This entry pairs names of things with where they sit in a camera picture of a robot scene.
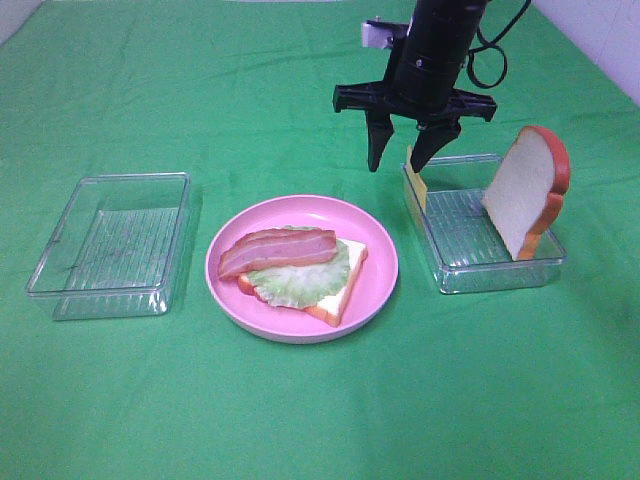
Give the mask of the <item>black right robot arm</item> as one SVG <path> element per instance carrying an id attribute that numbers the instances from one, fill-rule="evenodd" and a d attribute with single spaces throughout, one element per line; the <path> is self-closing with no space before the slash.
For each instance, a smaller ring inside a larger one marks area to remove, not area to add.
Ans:
<path id="1" fill-rule="evenodd" d="M 408 24 L 364 24 L 391 48 L 385 75 L 376 82 L 337 85 L 333 108 L 365 112 L 370 171 L 378 169 L 394 134 L 393 115 L 417 122 L 410 156 L 416 173 L 459 136 L 462 117 L 492 119 L 497 104 L 491 96 L 454 87 L 486 6 L 485 1 L 419 1 Z"/>

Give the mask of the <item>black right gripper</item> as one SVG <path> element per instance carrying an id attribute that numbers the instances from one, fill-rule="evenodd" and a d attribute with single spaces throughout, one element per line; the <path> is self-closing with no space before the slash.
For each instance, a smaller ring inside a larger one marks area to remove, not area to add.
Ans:
<path id="1" fill-rule="evenodd" d="M 464 65 L 476 50 L 475 29 L 410 29 L 405 41 L 391 51 L 379 81 L 337 85 L 333 108 L 365 112 L 368 135 L 367 165 L 376 172 L 394 134 L 391 115 L 418 122 L 419 134 L 410 165 L 419 173 L 460 132 L 459 118 L 492 119 L 497 104 L 489 95 L 454 87 Z"/>

